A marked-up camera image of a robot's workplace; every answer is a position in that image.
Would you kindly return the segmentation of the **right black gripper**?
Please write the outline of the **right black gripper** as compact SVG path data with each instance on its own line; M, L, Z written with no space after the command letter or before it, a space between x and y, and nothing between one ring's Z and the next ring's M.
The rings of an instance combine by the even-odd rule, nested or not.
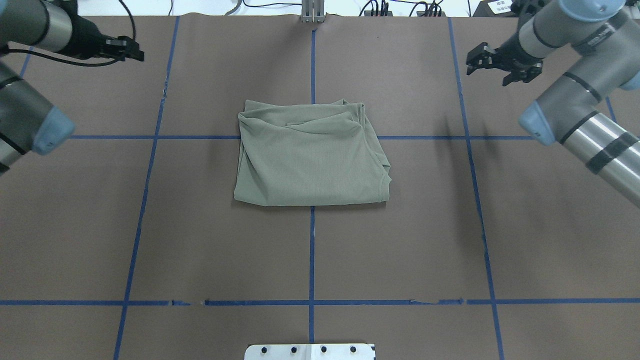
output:
M465 64L467 76L478 69L505 71L503 87L517 82L528 84L543 72L543 59L528 54L515 35L497 48L487 42L478 44L467 53Z

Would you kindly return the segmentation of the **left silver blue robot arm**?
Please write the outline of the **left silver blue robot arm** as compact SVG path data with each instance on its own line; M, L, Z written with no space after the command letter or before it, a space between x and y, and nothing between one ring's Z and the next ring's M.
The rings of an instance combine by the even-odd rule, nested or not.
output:
M77 0L3 0L1 57L24 54L78 68L104 68L128 59L143 62L135 19L124 1L131 35L103 33L82 16ZM6 174L28 153L48 155L75 132L76 125L22 70L0 66L0 168Z

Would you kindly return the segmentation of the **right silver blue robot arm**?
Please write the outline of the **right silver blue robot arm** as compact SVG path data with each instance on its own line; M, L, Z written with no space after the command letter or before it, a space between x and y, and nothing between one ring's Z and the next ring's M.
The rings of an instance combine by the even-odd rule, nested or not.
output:
M500 47L478 44L466 56L467 75L506 72L502 84L528 84L554 51L570 46L578 61L519 116L545 146L558 143L594 175L639 205L639 139L597 109L615 89L639 89L638 23L625 0L515 0L518 27Z

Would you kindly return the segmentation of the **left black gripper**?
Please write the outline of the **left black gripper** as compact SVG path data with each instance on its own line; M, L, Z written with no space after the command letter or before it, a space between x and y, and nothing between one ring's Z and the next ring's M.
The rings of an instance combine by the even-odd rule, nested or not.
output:
M105 35L91 20L78 15L71 17L71 37L62 48L62 55L79 60L131 59L144 62L146 59L135 39Z

